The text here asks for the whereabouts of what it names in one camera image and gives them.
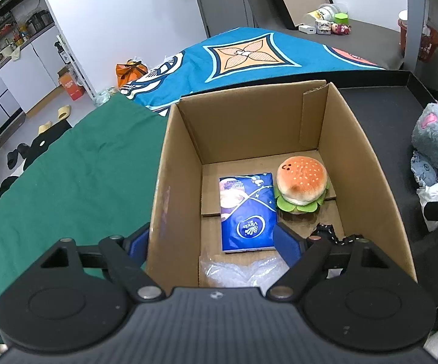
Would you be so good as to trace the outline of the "white soft bundle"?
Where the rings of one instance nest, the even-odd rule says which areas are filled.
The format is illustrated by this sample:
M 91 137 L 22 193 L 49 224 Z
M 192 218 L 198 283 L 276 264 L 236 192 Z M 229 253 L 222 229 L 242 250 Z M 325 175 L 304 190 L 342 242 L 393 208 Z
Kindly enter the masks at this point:
M 429 202 L 438 202 L 438 182 L 432 186 L 424 186 L 417 190 L 417 195 L 420 199 L 421 211 L 424 211 L 425 205 Z M 429 233 L 438 228 L 438 221 L 428 221 L 425 216 L 423 219 L 426 223 Z

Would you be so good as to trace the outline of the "clear bubble wrap bag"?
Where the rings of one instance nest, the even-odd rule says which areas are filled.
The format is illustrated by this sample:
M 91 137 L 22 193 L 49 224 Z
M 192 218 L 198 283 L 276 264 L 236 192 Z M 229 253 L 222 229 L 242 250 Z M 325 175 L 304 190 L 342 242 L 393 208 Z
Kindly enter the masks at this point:
M 201 255 L 199 285 L 209 288 L 259 288 L 268 290 L 289 266 L 275 251 Z

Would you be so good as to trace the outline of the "blue-grey patterned cloth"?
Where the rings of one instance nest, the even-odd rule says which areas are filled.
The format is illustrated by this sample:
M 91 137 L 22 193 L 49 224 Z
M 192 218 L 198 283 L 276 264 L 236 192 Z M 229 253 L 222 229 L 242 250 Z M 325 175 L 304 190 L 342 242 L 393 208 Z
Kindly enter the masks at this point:
M 429 159 L 417 150 L 413 151 L 410 159 L 410 170 L 420 187 L 431 187 L 438 183 L 437 168 L 432 166 Z

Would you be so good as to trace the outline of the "brown cardboard box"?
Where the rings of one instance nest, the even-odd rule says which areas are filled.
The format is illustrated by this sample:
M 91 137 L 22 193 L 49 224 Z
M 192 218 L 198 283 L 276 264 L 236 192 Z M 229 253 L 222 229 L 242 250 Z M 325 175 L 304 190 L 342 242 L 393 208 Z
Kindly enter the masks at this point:
M 227 249 L 222 222 L 267 205 L 301 237 L 330 224 L 360 234 L 408 275 L 406 229 L 369 140 L 326 81 L 189 95 L 169 111 L 155 189 L 146 270 L 166 291 L 206 287 L 206 261 L 250 265 L 271 245 Z

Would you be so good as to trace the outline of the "blue tissue pack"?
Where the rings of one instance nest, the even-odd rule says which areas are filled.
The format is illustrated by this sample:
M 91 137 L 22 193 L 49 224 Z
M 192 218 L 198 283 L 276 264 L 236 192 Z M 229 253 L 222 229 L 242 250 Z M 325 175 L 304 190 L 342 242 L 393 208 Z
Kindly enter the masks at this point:
M 270 173 L 219 179 L 221 249 L 226 253 L 272 250 L 277 223 Z

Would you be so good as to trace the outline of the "hamburger plush toy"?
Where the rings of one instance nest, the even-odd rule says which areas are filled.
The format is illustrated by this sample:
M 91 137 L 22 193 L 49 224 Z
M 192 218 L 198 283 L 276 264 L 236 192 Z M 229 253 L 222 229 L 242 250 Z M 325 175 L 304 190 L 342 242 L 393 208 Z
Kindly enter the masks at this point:
M 323 204 L 329 188 L 322 162 L 308 156 L 289 157 L 276 172 L 276 205 L 288 214 L 314 213 Z

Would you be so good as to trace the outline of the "black shallow tray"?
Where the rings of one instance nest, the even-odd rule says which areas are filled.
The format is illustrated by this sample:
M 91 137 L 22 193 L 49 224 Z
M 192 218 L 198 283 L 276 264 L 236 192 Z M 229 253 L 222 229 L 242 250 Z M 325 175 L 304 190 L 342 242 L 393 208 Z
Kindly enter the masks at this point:
M 332 73 L 330 80 L 374 148 L 406 228 L 418 281 L 438 306 L 438 228 L 432 233 L 427 230 L 416 194 L 418 184 L 410 170 L 411 133 L 435 98 L 404 71 L 341 71 Z

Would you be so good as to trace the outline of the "black dice stool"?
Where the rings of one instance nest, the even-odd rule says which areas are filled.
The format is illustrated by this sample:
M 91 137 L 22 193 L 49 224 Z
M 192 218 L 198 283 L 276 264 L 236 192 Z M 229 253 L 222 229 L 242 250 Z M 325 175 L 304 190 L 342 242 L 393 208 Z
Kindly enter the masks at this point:
M 71 129 L 67 119 L 63 119 L 49 129 L 39 134 L 30 146 L 29 153 L 26 157 L 26 162 L 32 163 L 40 155 L 47 151 L 50 145 L 52 145 L 57 139 L 59 139 L 64 132 Z

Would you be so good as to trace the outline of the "black slipper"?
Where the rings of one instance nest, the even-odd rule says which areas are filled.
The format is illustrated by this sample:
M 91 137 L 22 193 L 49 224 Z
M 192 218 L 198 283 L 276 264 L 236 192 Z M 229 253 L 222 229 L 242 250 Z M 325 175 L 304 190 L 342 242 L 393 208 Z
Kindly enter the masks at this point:
M 17 151 L 20 154 L 20 156 L 25 160 L 29 152 L 31 151 L 31 147 L 28 144 L 20 143 L 17 147 Z
M 8 152 L 8 154 L 7 154 L 7 166 L 8 166 L 8 168 L 10 170 L 15 168 L 15 166 L 17 165 L 17 162 L 18 162 L 18 158 L 19 158 L 19 152 L 18 152 L 17 149 L 14 149 L 11 152 Z

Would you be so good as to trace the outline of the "yellow slipper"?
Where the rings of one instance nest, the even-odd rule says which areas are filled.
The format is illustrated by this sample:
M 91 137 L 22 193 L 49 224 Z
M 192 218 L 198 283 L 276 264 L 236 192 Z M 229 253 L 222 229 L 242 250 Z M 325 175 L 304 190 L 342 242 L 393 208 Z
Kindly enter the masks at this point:
M 53 123 L 51 121 L 48 121 L 42 125 L 39 126 L 38 128 L 38 134 L 42 134 L 44 132 L 46 132 L 47 130 L 49 130 L 51 127 L 53 126 Z
M 72 112 L 72 108 L 70 104 L 64 105 L 63 107 L 59 108 L 58 121 L 60 122 L 64 119 L 67 119 L 70 116 L 71 112 Z

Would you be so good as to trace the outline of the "orange carton box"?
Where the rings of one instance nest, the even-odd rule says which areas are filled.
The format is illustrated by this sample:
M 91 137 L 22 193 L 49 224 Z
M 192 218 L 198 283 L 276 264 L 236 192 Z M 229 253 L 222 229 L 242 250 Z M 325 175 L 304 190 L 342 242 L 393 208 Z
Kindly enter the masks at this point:
M 69 72 L 63 73 L 63 75 L 59 77 L 59 83 L 63 89 L 66 90 L 72 101 L 76 101 L 85 93 L 84 87 L 78 85 Z

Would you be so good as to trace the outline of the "orange gift bag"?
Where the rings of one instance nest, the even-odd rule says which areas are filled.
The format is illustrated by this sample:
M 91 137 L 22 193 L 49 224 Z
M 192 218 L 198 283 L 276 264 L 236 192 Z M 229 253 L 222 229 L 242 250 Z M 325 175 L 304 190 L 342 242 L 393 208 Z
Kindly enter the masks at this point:
M 119 63 L 115 66 L 117 86 L 120 88 L 130 81 L 140 79 L 148 73 L 148 68 L 141 60 L 129 59 L 126 63 Z

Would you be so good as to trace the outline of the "blue patterned blanket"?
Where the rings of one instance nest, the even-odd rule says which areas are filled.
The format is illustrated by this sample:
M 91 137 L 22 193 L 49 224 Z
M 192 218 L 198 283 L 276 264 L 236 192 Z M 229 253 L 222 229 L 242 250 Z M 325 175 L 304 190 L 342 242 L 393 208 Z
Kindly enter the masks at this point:
M 168 109 L 184 95 L 249 81 L 315 72 L 380 70 L 338 48 L 278 31 L 240 27 L 194 44 L 119 87 L 122 95 L 152 111 Z

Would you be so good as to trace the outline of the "green round container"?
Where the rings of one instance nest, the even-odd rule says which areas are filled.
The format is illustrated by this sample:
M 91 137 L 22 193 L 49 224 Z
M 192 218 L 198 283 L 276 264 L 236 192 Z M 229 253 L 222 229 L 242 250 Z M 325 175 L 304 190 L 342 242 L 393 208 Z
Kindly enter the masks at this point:
M 339 25 L 349 25 L 349 15 L 344 12 L 338 12 L 334 16 L 334 22 Z

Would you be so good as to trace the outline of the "white plastic bottle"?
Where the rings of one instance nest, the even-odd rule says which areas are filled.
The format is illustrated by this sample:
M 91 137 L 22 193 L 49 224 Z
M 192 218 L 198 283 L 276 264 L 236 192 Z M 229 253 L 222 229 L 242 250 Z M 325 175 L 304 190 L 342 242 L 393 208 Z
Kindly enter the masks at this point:
M 316 10 L 308 12 L 304 17 L 304 21 L 313 23 L 316 21 L 334 22 L 336 14 L 345 12 L 346 9 L 341 4 L 324 3 Z

